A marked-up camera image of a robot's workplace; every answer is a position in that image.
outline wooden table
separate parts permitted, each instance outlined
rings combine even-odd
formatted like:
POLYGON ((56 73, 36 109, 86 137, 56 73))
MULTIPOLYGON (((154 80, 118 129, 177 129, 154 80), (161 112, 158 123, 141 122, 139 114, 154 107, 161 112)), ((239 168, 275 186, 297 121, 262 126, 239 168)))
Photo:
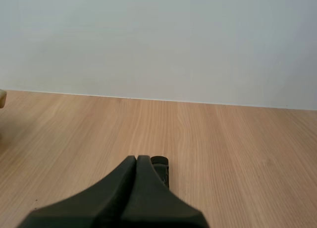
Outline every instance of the wooden table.
POLYGON ((317 227, 317 112, 18 91, 0 110, 0 227, 142 154, 169 158, 211 228, 317 227))

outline wood grain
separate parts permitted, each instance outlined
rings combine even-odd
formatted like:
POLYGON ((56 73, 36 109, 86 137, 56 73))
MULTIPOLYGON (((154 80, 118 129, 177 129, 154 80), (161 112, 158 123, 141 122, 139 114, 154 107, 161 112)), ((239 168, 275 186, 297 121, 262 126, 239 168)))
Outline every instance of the wood grain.
POLYGON ((317 227, 317 112, 9 91, 0 227, 106 176, 170 160, 171 190, 212 228, 317 227))

